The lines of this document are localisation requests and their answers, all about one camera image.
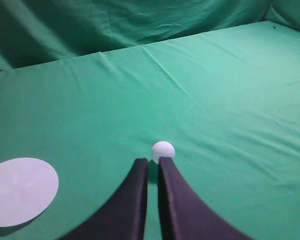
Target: green table surface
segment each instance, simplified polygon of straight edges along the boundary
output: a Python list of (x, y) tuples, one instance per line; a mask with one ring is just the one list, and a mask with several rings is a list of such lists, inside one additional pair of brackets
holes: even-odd
[[(229, 223), (300, 240), (300, 33), (265, 21), (0, 72), (0, 163), (39, 158), (59, 176), (46, 211), (0, 239), (69, 232), (162, 140)], [(161, 239), (153, 178), (145, 239)]]

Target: white golf ball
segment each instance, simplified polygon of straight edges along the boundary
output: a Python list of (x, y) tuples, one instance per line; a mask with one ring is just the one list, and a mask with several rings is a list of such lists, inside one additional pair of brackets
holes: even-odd
[(158, 164), (160, 157), (168, 157), (174, 159), (176, 155), (174, 146), (167, 141), (159, 141), (152, 147), (152, 159)]

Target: green curtain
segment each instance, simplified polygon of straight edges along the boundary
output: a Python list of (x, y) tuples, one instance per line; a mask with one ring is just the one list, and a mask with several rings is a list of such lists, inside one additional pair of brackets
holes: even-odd
[(0, 70), (260, 21), (271, 0), (0, 0)]
[(274, 0), (266, 19), (300, 30), (300, 0)]

